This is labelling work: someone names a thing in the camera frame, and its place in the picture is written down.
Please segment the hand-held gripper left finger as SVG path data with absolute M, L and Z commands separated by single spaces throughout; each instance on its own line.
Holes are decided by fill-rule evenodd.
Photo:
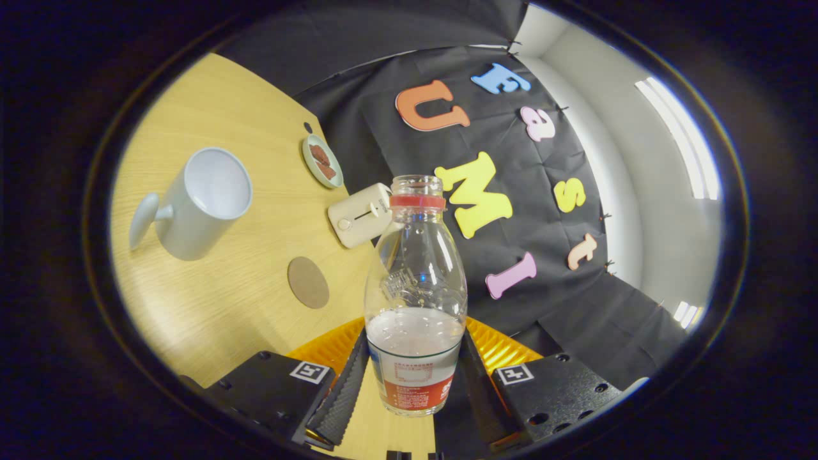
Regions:
M 369 357 L 357 318 L 288 355 L 257 352 L 208 387 L 182 381 L 260 436 L 331 451 L 344 439 Z

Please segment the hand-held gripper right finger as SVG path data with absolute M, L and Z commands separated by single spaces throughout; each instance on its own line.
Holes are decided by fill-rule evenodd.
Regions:
M 621 390 L 567 353 L 544 357 L 473 318 L 467 318 L 458 371 L 480 439 L 492 452 L 552 442 L 647 381 Z

